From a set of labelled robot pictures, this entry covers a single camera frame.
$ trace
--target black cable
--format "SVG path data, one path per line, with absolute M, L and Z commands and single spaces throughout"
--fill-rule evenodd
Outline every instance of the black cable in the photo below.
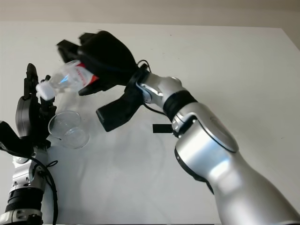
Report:
M 54 179 L 53 179 L 50 171 L 48 170 L 48 168 L 43 163 L 41 163 L 39 160 L 37 160 L 34 157 L 29 157 L 29 159 L 31 159 L 37 165 L 39 165 L 44 170 L 44 172 L 46 173 L 46 177 L 48 177 L 49 180 L 50 180 L 51 185 L 50 185 L 49 182 L 47 182 L 47 183 L 49 184 L 49 186 L 52 190 L 52 194 L 53 194 L 53 223 L 52 224 L 56 225 L 57 217 L 58 217 L 58 203 L 57 203 L 57 190 L 56 190 Z
M 149 65 L 149 62 L 148 62 L 147 60 L 140 60 L 140 61 L 137 62 L 137 65 L 139 65 L 141 62 L 146 63 L 147 66 L 148 66 L 149 72 L 152 73 L 151 68 L 150 68 L 150 65 Z
M 52 166 L 55 166 L 56 164 L 58 164 L 58 160 L 54 160 L 52 161 L 51 163 L 49 163 L 46 167 L 52 167 Z
M 156 109 L 152 109 L 151 107 L 147 106 L 145 103 L 143 103 L 143 106 L 145 106 L 146 109 L 149 109 L 149 110 L 152 111 L 152 112 L 155 112 L 155 113 L 158 113 L 158 114 L 161 114 L 161 115 L 164 115 L 164 116 L 165 116 L 165 113 L 164 113 L 164 112 L 158 111 L 158 110 L 156 110 Z

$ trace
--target robotic hand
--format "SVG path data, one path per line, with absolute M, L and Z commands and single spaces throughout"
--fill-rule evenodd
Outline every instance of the robotic hand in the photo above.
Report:
M 160 77 L 138 67 L 131 52 L 106 31 L 85 33 L 81 46 L 66 40 L 58 44 L 65 62 L 79 59 L 99 79 L 80 95 L 124 85 L 124 94 L 96 113 L 106 131 L 128 122 L 139 106 L 161 107 L 178 137 L 175 156 L 196 180 L 214 193 L 223 225 L 300 224 L 300 215 L 266 178 L 251 168 L 239 147 L 209 108 L 195 100 L 180 80 Z
M 41 225 L 41 202 L 47 178 L 53 190 L 53 225 L 58 215 L 56 187 L 51 174 L 44 166 L 47 163 L 47 149 L 50 142 L 46 140 L 49 120 L 54 116 L 56 107 L 54 99 L 38 102 L 35 87 L 38 75 L 34 65 L 27 67 L 24 79 L 24 95 L 20 98 L 16 111 L 16 126 L 19 138 L 12 128 L 0 121 L 0 150 L 13 155 L 15 172 L 13 184 L 5 213 L 0 216 L 0 225 Z

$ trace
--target white tabletop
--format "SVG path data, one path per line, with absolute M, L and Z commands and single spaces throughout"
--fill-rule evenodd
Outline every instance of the white tabletop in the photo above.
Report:
M 27 63 L 40 77 L 62 61 L 55 45 L 76 42 L 83 32 L 107 30 L 152 71 L 181 79 L 237 139 L 244 158 L 271 180 L 300 211 L 300 51 L 281 29 L 122 25 L 62 22 L 0 22 L 0 119 L 15 129 Z M 76 110 L 91 139 L 80 150 L 53 146 L 49 162 L 59 197 L 60 224 L 219 223 L 214 197 L 174 157 L 176 138 L 153 134 L 169 123 L 141 107 L 126 125 L 106 133 L 95 111 L 122 94 L 59 96 L 58 112 Z M 11 185 L 11 157 L 0 152 L 0 211 Z M 42 211 L 52 222 L 52 194 Z

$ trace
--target white bottle cap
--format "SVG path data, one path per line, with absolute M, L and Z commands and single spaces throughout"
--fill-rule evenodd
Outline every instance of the white bottle cap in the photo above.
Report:
M 40 94 L 40 96 L 46 101 L 55 97 L 55 90 L 49 82 L 39 83 L 36 86 L 36 90 Z

